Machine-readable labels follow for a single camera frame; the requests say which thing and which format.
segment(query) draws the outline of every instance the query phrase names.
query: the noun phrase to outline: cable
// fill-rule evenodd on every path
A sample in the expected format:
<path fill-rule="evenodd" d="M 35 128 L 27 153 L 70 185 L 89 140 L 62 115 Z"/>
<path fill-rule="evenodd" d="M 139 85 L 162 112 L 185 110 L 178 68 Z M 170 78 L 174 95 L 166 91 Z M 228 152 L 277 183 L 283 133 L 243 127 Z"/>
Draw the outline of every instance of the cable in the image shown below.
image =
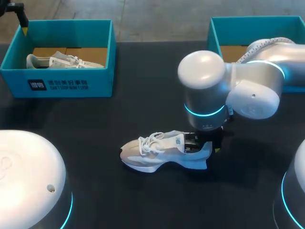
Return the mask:
<path fill-rule="evenodd" d="M 265 40 L 264 42 L 254 46 L 252 49 L 250 49 L 249 51 L 247 51 L 245 53 L 245 55 L 243 55 L 238 61 L 237 63 L 243 63 L 244 61 L 246 61 L 247 59 L 251 58 L 255 53 L 257 53 L 259 50 L 261 50 L 262 48 L 269 46 L 271 44 L 274 43 L 279 43 L 279 42 L 284 42 L 284 43 L 289 43 L 289 44 L 294 44 L 294 42 L 288 38 L 285 37 L 277 37 L 277 38 L 272 38 L 272 39 L 268 39 Z"/>

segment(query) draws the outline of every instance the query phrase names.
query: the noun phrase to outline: shoe box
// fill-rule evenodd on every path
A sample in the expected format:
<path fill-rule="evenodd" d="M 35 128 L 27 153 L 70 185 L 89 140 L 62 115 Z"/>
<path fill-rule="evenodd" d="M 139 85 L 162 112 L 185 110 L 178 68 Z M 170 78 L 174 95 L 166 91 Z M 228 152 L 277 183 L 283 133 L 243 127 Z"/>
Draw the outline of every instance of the shoe box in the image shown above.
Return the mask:
<path fill-rule="evenodd" d="M 299 16 L 212 17 L 207 50 L 219 54 L 225 62 L 236 62 L 248 45 L 260 39 L 285 37 L 305 44 L 305 23 Z M 305 92 L 305 87 L 292 87 L 285 80 L 283 92 Z"/>
<path fill-rule="evenodd" d="M 26 69 L 29 54 L 50 57 L 56 51 L 105 68 Z M 111 20 L 29 21 L 26 36 L 17 29 L 0 73 L 16 98 L 111 97 L 115 53 Z"/>
<path fill-rule="evenodd" d="M 99 63 L 103 66 L 107 61 L 107 48 L 34 48 L 33 55 L 39 57 L 50 57 L 55 52 L 77 56 L 83 61 Z"/>

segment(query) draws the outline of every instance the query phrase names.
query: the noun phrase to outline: small hole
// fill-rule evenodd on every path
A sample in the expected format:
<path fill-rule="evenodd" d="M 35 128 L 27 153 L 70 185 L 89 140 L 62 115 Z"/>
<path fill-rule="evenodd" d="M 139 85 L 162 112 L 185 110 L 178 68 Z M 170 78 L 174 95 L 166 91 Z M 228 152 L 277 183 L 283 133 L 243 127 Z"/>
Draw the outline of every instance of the small hole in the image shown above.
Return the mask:
<path fill-rule="evenodd" d="M 55 187 L 54 187 L 53 185 L 48 185 L 48 186 L 47 186 L 47 190 L 48 190 L 49 192 L 55 192 Z"/>

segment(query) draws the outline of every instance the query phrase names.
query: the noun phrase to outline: yellow object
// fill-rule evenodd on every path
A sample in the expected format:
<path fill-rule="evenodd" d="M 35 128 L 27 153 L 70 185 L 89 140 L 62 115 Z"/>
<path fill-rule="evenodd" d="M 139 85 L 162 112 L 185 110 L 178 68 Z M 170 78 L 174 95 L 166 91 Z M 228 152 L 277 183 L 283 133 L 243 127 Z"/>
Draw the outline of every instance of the yellow object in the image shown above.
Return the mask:
<path fill-rule="evenodd" d="M 23 31 L 24 36 L 26 36 L 28 33 L 28 27 L 23 27 L 22 31 Z"/>

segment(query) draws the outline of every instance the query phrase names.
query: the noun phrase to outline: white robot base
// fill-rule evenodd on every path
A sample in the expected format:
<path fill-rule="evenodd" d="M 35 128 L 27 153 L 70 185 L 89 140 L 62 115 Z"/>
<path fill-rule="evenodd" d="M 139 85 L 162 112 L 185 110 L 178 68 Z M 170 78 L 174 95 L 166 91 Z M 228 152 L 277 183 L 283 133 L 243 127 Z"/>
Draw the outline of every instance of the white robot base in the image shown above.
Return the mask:
<path fill-rule="evenodd" d="M 305 228 L 305 141 L 285 173 L 274 200 L 274 221 L 279 229 Z"/>
<path fill-rule="evenodd" d="M 63 229 L 73 197 L 52 143 L 26 131 L 0 131 L 0 229 Z"/>

